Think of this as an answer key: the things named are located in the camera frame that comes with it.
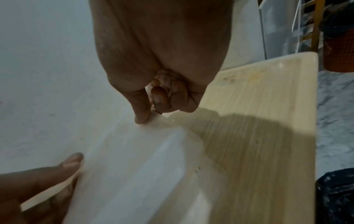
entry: hand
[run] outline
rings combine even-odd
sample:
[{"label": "hand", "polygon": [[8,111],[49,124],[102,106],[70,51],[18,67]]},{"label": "hand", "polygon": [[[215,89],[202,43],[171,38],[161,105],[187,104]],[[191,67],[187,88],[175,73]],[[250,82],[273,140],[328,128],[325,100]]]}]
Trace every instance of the hand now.
[{"label": "hand", "polygon": [[232,3],[90,0],[98,57],[136,123],[152,103],[160,113],[197,109],[228,50]]},{"label": "hand", "polygon": [[69,208],[75,181],[47,201],[24,212],[20,205],[71,177],[80,168],[82,160],[83,155],[76,153],[58,166],[0,175],[0,223],[61,223]]}]

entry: floor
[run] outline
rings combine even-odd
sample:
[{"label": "floor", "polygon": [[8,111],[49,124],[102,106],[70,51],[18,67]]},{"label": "floor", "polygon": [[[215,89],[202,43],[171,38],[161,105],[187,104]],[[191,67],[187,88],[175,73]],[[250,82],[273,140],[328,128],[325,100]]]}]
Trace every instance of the floor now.
[{"label": "floor", "polygon": [[354,167],[354,72],[324,70],[322,52],[317,91],[316,178]]}]

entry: basket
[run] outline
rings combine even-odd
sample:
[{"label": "basket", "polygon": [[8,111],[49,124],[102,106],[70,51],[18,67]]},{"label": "basket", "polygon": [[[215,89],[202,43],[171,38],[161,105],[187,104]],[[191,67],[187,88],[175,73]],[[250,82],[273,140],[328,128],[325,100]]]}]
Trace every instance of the basket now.
[{"label": "basket", "polygon": [[354,29],[340,37],[324,36],[324,67],[333,72],[354,72]]},{"label": "basket", "polygon": [[321,29],[324,67],[333,72],[354,72],[354,3],[332,14]]}]

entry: person's left hand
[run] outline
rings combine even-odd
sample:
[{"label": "person's left hand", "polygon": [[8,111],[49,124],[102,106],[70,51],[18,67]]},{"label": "person's left hand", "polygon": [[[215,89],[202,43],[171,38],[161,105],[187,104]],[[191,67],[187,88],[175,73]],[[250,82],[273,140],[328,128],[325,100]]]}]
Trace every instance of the person's left hand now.
[{"label": "person's left hand", "polygon": [[0,223],[61,223],[69,208],[75,180],[55,196],[24,212],[21,203],[71,177],[82,160],[83,154],[75,153],[58,166],[0,175]]}]

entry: orange plastic basket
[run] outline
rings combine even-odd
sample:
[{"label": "orange plastic basket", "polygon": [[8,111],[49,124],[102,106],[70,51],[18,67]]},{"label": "orange plastic basket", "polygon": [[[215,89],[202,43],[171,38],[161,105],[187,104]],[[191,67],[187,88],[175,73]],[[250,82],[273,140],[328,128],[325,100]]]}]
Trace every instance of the orange plastic basket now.
[{"label": "orange plastic basket", "polygon": [[343,36],[323,40],[324,67],[333,72],[354,72],[354,29]]}]

